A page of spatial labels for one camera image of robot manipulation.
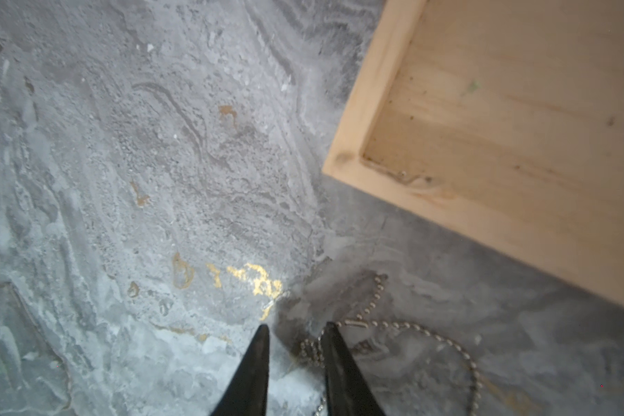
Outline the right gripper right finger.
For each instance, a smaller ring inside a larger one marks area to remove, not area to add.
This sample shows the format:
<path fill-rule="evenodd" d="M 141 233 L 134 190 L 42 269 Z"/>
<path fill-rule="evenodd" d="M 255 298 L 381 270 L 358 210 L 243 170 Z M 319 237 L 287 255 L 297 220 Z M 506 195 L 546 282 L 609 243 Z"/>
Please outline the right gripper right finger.
<path fill-rule="evenodd" d="M 385 416 L 335 323 L 326 323 L 321 346 L 328 414 Z"/>

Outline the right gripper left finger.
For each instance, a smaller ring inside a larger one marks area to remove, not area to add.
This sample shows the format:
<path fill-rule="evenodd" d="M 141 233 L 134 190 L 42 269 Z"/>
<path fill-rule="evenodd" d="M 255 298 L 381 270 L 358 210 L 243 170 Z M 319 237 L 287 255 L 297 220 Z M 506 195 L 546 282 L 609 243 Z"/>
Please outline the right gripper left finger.
<path fill-rule="evenodd" d="M 261 324 L 212 416 L 264 416 L 270 372 L 270 330 Z"/>

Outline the wooden jewelry display stand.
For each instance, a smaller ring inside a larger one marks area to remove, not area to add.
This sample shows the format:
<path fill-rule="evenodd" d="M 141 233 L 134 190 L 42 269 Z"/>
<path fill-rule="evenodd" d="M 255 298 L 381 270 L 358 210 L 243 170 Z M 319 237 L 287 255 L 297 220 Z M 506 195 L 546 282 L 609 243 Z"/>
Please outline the wooden jewelry display stand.
<path fill-rule="evenodd" d="M 388 1 L 322 171 L 624 307 L 624 1 Z"/>

